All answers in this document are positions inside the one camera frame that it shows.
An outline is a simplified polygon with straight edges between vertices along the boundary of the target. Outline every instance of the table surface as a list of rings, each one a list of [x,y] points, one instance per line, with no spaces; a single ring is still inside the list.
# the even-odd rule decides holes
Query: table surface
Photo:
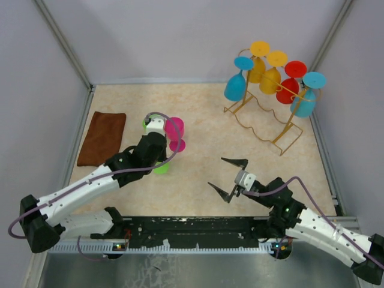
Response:
[[[207,184],[209,181],[226,191],[232,190],[239,169],[220,160],[220,157],[226,157],[249,159],[247,171],[255,174],[264,185],[278,176],[284,181],[299,176],[324,213],[335,215],[310,120],[294,117],[294,123],[304,133],[283,156],[279,156],[276,147],[257,140],[250,130],[237,123],[233,115],[223,113],[223,107],[231,105],[223,95],[224,88],[223,83],[98,86],[80,145],[95,111],[126,113],[120,151],[138,143],[144,132],[142,120],[147,113],[162,112],[183,119],[183,139],[187,147],[170,162],[166,174],[151,173],[95,199],[75,213],[95,212],[114,206],[122,215],[135,216],[268,215],[268,208],[246,197],[236,197],[230,204],[223,202]],[[279,118],[288,119],[289,105],[280,104],[274,95],[262,94],[256,85],[251,85],[250,91],[257,95],[265,108],[273,108]],[[273,139],[284,127],[274,120],[272,113],[261,110],[254,99],[238,112],[238,116],[265,138]],[[291,129],[279,145],[288,144],[297,135],[298,131]],[[94,169],[91,166],[75,166],[71,183]],[[298,182],[292,182],[289,188],[296,200],[314,209]]]

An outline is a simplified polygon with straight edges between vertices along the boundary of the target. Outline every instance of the white gear rack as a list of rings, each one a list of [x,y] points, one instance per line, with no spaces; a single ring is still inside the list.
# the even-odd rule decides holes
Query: white gear rack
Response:
[[[83,254],[273,254],[272,243],[259,243],[258,248],[196,248],[181,249],[171,248],[168,240],[163,241],[162,246],[152,248],[129,248],[126,250],[113,251],[116,244],[123,244],[121,240],[117,241],[81,241],[80,249]],[[49,253],[56,254],[77,254],[76,241],[61,241],[53,246]]]

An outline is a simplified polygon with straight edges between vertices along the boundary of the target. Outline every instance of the brown cloth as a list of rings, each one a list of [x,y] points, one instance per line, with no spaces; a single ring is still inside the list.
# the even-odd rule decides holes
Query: brown cloth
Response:
[[[77,159],[78,166],[99,166],[119,152],[124,113],[95,112]]]

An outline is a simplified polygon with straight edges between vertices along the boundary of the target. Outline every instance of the metal frame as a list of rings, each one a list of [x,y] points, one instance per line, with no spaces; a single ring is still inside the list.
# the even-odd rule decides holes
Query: metal frame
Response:
[[[56,38],[62,51],[67,56],[69,62],[73,66],[75,72],[81,78],[84,85],[89,90],[91,90],[92,85],[88,79],[88,76],[86,74],[86,71],[85,71],[83,65],[80,63],[78,57],[76,56],[76,54],[71,49],[71,46],[69,45],[68,40],[66,39],[66,37],[62,33],[60,27],[58,26],[58,24],[56,23],[56,21],[52,17],[50,11],[47,8],[47,5],[44,3],[43,0],[32,0],[32,1],[36,5],[37,10],[40,12],[43,19],[46,21],[49,29],[52,31],[53,36]]]
[[[57,39],[60,47],[62,48],[63,52],[67,56],[75,72],[81,78],[85,86],[89,89],[89,95],[85,99],[85,103],[83,107],[83,115],[77,127],[77,135],[73,142],[71,153],[68,156],[67,169],[65,171],[63,179],[61,180],[62,186],[66,186],[68,185],[71,178],[71,173],[72,173],[74,162],[76,160],[76,155],[80,146],[80,141],[82,138],[84,127],[85,127],[85,122],[86,122],[89,109],[91,106],[92,98],[94,95],[94,87],[90,83],[84,67],[80,63],[76,54],[71,49],[71,46],[69,45],[68,40],[66,39],[61,29],[57,25],[56,21],[52,17],[44,1],[43,0],[32,0],[32,1],[36,5],[38,11],[41,13],[43,19],[46,21],[48,27],[53,33],[53,36]],[[345,0],[334,24],[332,25],[332,28],[328,32],[328,35],[324,40],[324,43],[319,49],[314,62],[310,66],[310,71],[315,70],[319,66],[319,64],[322,62],[337,31],[340,29],[341,25],[344,23],[346,17],[350,13],[353,6],[352,4],[354,3],[354,1],[355,0]],[[329,159],[329,155],[327,153],[325,141],[322,137],[321,128],[319,126],[319,122],[316,117],[316,112],[313,113],[313,116],[311,116],[310,119],[311,119],[312,127],[314,130],[315,138],[317,141],[317,145],[319,147],[320,156],[323,161],[323,166],[324,166],[328,184],[331,190],[332,198],[337,203],[339,203],[341,207],[343,207],[343,201],[341,200],[340,193],[339,193],[340,189],[338,188],[337,180],[335,179],[335,176],[334,176],[334,171],[332,168],[331,161]],[[266,217],[255,217],[255,219],[265,219],[265,218]],[[356,229],[357,231],[359,230],[359,225],[356,217],[330,217],[330,219],[341,222],[342,225],[344,225],[348,229]],[[25,280],[22,287],[27,287],[27,288],[38,287],[41,273],[43,271],[43,266],[46,260],[46,256],[47,256],[47,252],[32,255],[29,268],[25,275]],[[373,285],[368,284],[360,279],[357,279],[357,277],[356,277],[356,282],[360,285],[361,288],[373,288]]]
[[[326,56],[327,51],[329,50],[331,43],[333,42],[333,39],[335,38],[337,32],[340,30],[342,25],[344,24],[345,20],[347,19],[349,13],[351,12],[353,8],[355,0],[345,0],[344,4],[338,14],[338,16],[335,19],[335,22],[333,23],[332,27],[330,28],[327,37],[325,38],[323,44],[321,45],[313,63],[311,64],[309,71],[316,70],[320,63],[323,61],[324,57]],[[345,212],[345,206],[343,202],[343,198],[340,193],[340,187],[337,183],[337,180],[335,178],[334,168],[332,166],[331,159],[328,154],[328,150],[324,141],[323,134],[321,132],[321,127],[319,124],[319,120],[316,115],[316,109],[310,116],[312,128],[314,131],[314,136],[317,142],[317,147],[319,148],[320,157],[322,159],[325,175],[328,181],[329,190],[331,191],[333,200],[337,203],[338,206],[342,212]]]

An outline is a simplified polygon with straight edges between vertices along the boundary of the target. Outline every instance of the gold wire rack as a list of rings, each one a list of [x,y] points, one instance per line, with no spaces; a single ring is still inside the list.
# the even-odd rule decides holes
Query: gold wire rack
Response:
[[[239,52],[238,56],[241,55],[241,53],[243,53],[244,51],[248,51],[249,49],[243,49]],[[258,74],[261,74],[262,77],[274,82],[279,88],[280,90],[277,90],[276,92],[278,91],[281,91],[282,89],[290,92],[292,94],[291,96],[291,100],[294,99],[295,97],[299,98],[294,110],[292,111],[288,121],[284,122],[280,119],[277,118],[276,116],[276,112],[274,109],[265,109],[259,102],[259,100],[257,99],[257,97],[255,95],[253,95],[249,90],[248,90],[248,86],[249,86],[249,82],[250,82],[250,74],[251,74],[251,71],[248,71],[247,72],[247,82],[246,82],[246,86],[245,86],[245,94],[243,96],[243,99],[240,100],[240,101],[237,101],[235,102],[234,104],[232,104],[230,107],[224,107],[224,113],[226,112],[230,112],[232,115],[235,116],[236,118],[236,121],[238,122],[238,124],[242,127],[242,128],[245,128],[245,129],[251,129],[252,133],[256,136],[256,138],[258,138],[260,141],[263,141],[263,142],[269,142],[271,144],[273,144],[275,147],[277,147],[279,150],[280,150],[280,156],[282,156],[300,137],[301,135],[303,134],[303,129],[300,128],[299,126],[297,126],[295,123],[292,122],[292,119],[293,119],[293,116],[295,115],[295,113],[297,112],[297,109],[299,108],[300,104],[302,101],[308,101],[308,102],[313,102],[313,101],[319,101],[321,98],[322,98],[322,90],[319,89],[319,96],[314,99],[314,100],[310,100],[310,99],[306,99],[304,98],[304,95],[305,93],[309,90],[309,87],[305,86],[304,88],[302,88],[301,92],[299,92],[298,94],[297,93],[294,93],[292,92],[291,90],[289,90],[288,88],[286,88],[285,86],[281,85],[280,83],[276,82],[274,79],[271,79],[269,77],[267,77],[264,73],[260,73],[258,71],[253,71],[254,73],[258,73]],[[263,139],[261,138],[255,131],[255,129],[252,127],[252,126],[246,126],[244,125],[243,123],[241,123],[241,121],[239,120],[238,116],[236,115],[237,112],[239,112],[247,103],[249,103],[252,99],[256,99],[256,102],[257,102],[257,105],[265,112],[272,112],[273,113],[273,116],[274,118],[276,119],[276,121],[278,121],[279,123],[281,124],[284,124],[284,128],[282,130],[282,132],[276,136],[274,139]],[[235,108],[234,110],[231,110],[232,108],[236,107],[236,105],[238,103],[241,104]],[[300,133],[299,135],[284,149],[282,147],[280,147],[277,142],[292,128],[292,127],[296,127]]]

